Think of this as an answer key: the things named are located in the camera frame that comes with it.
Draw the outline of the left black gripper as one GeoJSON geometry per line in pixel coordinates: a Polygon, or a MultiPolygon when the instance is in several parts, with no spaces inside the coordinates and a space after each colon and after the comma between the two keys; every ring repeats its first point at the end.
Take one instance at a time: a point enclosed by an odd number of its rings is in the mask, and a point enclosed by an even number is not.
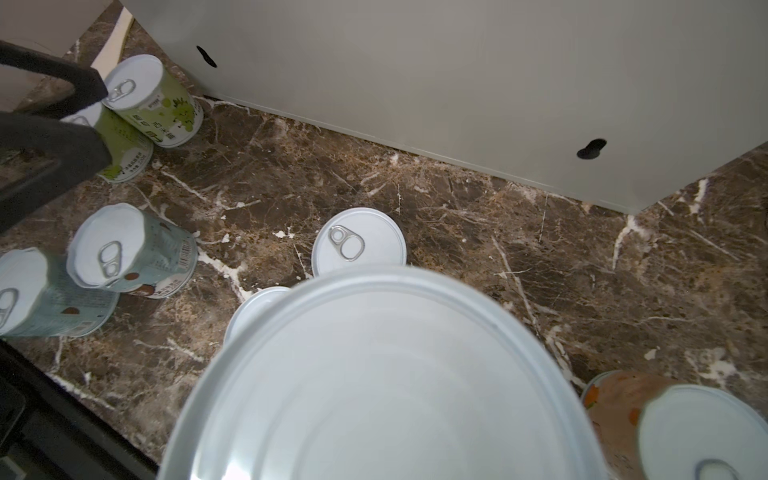
{"type": "Polygon", "coordinates": [[[96,69],[6,41],[1,43],[1,63],[72,85],[71,92],[56,102],[42,104],[29,113],[1,114],[2,147],[37,149],[53,157],[51,165],[1,189],[1,230],[5,232],[106,169],[112,158],[94,128],[62,120],[106,98],[106,86],[96,69]]]}

